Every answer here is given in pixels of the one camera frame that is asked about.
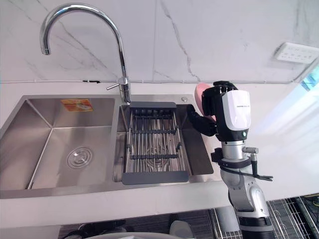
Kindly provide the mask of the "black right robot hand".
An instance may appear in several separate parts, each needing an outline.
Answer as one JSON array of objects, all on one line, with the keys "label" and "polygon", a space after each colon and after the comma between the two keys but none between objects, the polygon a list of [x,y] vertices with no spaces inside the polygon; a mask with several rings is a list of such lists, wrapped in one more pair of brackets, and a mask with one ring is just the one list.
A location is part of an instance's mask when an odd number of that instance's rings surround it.
[{"label": "black right robot hand", "polygon": [[250,94],[229,81],[215,81],[212,86],[199,83],[194,92],[197,107],[186,106],[193,128],[220,142],[245,141],[251,125]]}]

